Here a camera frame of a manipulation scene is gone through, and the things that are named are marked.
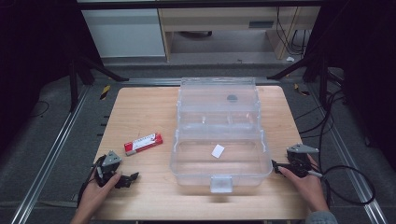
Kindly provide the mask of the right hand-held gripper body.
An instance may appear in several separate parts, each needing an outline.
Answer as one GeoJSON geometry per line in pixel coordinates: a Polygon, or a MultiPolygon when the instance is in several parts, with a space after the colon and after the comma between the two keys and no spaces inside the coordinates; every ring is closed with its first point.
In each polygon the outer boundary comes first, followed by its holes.
{"type": "Polygon", "coordinates": [[[287,148],[287,159],[290,163],[289,170],[299,177],[305,177],[312,170],[309,154],[319,153],[315,147],[298,143],[287,148]]]}

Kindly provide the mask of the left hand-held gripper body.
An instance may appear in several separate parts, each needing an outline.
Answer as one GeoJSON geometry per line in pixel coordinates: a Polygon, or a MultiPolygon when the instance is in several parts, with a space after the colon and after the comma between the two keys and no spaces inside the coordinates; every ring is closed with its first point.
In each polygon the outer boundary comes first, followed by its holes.
{"type": "Polygon", "coordinates": [[[103,187],[116,173],[120,166],[121,157],[113,150],[100,157],[95,164],[94,179],[100,187],[103,187]]]}

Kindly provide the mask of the red and white packet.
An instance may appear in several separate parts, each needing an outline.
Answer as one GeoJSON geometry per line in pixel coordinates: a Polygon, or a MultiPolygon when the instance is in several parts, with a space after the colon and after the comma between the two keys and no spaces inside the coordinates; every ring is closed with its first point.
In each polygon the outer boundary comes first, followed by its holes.
{"type": "Polygon", "coordinates": [[[159,133],[152,133],[147,136],[135,139],[124,144],[124,151],[127,156],[134,155],[151,147],[156,147],[163,143],[163,138],[159,133]]]}

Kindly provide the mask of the clear plastic storage box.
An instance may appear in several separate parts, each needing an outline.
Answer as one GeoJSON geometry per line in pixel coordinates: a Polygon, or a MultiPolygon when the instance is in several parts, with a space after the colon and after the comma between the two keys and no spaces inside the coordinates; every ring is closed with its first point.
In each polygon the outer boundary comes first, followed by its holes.
{"type": "Polygon", "coordinates": [[[259,186],[273,172],[253,77],[184,77],[170,169],[179,185],[212,193],[259,186]],[[218,159],[216,145],[225,147],[218,159]]]}

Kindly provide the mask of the person's left hand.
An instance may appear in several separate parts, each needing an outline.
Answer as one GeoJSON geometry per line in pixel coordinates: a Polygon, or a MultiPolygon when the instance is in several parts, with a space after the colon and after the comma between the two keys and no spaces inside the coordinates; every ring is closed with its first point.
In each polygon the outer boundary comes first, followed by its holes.
{"type": "Polygon", "coordinates": [[[99,187],[96,182],[90,182],[82,194],[77,212],[85,217],[91,217],[119,180],[120,174],[114,174],[103,187],[99,187]]]}

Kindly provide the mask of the person's right hand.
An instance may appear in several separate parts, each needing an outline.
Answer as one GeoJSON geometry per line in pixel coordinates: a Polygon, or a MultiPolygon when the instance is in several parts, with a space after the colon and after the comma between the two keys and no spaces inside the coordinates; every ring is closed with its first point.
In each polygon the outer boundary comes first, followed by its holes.
{"type": "Polygon", "coordinates": [[[293,172],[291,172],[290,175],[284,176],[301,194],[302,198],[306,201],[309,210],[313,206],[321,206],[326,203],[321,182],[317,176],[307,175],[305,177],[299,177],[293,172]]]}

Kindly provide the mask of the white paper label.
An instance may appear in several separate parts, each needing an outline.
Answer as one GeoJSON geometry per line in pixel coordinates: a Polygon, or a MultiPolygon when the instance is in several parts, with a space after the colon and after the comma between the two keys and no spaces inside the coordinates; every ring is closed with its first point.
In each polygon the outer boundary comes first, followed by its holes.
{"type": "Polygon", "coordinates": [[[223,153],[225,147],[221,146],[221,145],[216,145],[214,147],[214,149],[212,150],[211,155],[215,158],[219,158],[221,156],[221,154],[223,153]]]}

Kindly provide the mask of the yellow and black tape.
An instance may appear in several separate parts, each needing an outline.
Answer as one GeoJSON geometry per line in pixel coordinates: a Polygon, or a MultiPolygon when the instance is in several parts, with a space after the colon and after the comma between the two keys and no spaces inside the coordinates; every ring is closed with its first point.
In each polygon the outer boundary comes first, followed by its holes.
{"type": "Polygon", "coordinates": [[[100,100],[104,100],[104,99],[106,99],[106,96],[107,96],[107,94],[108,94],[108,92],[109,92],[109,90],[110,90],[110,85],[105,85],[104,86],[104,88],[103,88],[103,90],[102,90],[102,93],[101,93],[101,95],[100,95],[100,100]]]}
{"type": "Polygon", "coordinates": [[[298,92],[299,94],[301,94],[302,96],[308,96],[310,95],[309,91],[303,91],[300,86],[297,83],[293,84],[293,88],[296,92],[298,92]]]}

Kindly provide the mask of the black metal stand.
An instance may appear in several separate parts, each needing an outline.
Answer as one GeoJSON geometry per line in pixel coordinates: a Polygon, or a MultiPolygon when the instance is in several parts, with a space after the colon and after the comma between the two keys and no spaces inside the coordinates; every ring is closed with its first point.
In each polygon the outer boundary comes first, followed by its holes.
{"type": "Polygon", "coordinates": [[[292,64],[281,72],[268,77],[268,79],[279,80],[298,68],[305,67],[303,80],[305,82],[312,82],[316,77],[319,77],[319,102],[328,111],[330,103],[327,98],[327,80],[328,80],[328,57],[324,54],[310,53],[304,56],[299,62],[292,64]]]}
{"type": "Polygon", "coordinates": [[[71,112],[73,112],[78,106],[78,77],[80,77],[84,85],[91,85],[94,82],[94,77],[91,73],[92,69],[112,78],[115,81],[128,81],[128,78],[116,75],[115,73],[106,69],[103,65],[100,65],[99,63],[96,63],[85,56],[77,56],[76,58],[72,59],[69,64],[71,112]]]}

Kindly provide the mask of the white cabinet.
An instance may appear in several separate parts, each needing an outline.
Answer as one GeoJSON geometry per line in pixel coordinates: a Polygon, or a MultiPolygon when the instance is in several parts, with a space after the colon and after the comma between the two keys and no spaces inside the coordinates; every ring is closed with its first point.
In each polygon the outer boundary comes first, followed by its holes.
{"type": "Polygon", "coordinates": [[[83,10],[82,14],[101,58],[165,55],[156,9],[83,10]]]}

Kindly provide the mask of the dark round base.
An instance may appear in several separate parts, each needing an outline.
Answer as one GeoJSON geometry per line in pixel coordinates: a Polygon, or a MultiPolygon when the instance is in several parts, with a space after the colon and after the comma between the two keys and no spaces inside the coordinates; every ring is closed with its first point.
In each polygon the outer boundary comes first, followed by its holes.
{"type": "Polygon", "coordinates": [[[192,39],[207,38],[213,35],[212,31],[182,31],[181,36],[192,39]]]}

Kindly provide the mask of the light wooden desk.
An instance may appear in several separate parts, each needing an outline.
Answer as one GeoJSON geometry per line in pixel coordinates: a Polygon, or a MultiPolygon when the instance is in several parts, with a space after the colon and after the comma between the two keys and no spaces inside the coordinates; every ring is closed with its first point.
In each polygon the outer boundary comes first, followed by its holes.
{"type": "Polygon", "coordinates": [[[312,30],[320,7],[208,7],[159,9],[165,54],[170,36],[182,31],[265,30],[276,57],[281,60],[298,30],[312,30]]]}

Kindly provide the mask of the aluminium floor rail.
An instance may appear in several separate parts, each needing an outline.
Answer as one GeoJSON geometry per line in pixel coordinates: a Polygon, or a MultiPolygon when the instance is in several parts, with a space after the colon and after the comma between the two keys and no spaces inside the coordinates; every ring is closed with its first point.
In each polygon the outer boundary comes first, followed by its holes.
{"type": "MultiPolygon", "coordinates": [[[[122,81],[121,84],[135,86],[135,87],[175,87],[180,86],[184,81],[180,78],[129,78],[127,81],[122,81]]],[[[278,85],[279,80],[268,79],[267,77],[254,77],[255,84],[258,86],[278,85]]]]}
{"type": "Polygon", "coordinates": [[[342,90],[336,90],[335,92],[327,91],[327,98],[330,103],[328,111],[326,111],[324,106],[319,102],[319,87],[314,87],[312,84],[309,84],[308,90],[312,94],[320,114],[323,117],[323,120],[319,124],[320,132],[318,134],[319,168],[322,169],[321,158],[325,152],[322,148],[323,136],[328,134],[332,140],[336,155],[339,157],[341,163],[331,165],[328,169],[325,169],[325,172],[327,175],[338,171],[345,172],[353,186],[353,189],[356,191],[357,197],[359,198],[357,201],[353,201],[352,199],[348,199],[347,196],[343,196],[339,192],[333,191],[329,180],[326,179],[326,190],[328,191],[329,200],[331,201],[333,196],[337,196],[344,202],[363,207],[372,224],[389,224],[375,198],[377,190],[375,189],[374,182],[361,170],[359,165],[352,158],[345,141],[334,124],[332,108],[337,101],[345,101],[345,95],[342,93],[342,90]]]}
{"type": "Polygon", "coordinates": [[[52,144],[49,154],[43,161],[32,186],[25,194],[23,200],[19,204],[10,224],[25,224],[28,217],[30,216],[33,208],[38,200],[38,197],[44,188],[50,173],[58,160],[58,157],[63,150],[64,144],[73,129],[73,126],[78,118],[78,115],[83,107],[87,94],[89,93],[91,86],[84,85],[81,92],[78,94],[78,101],[76,107],[68,113],[66,120],[59,131],[54,143],[52,144]]]}

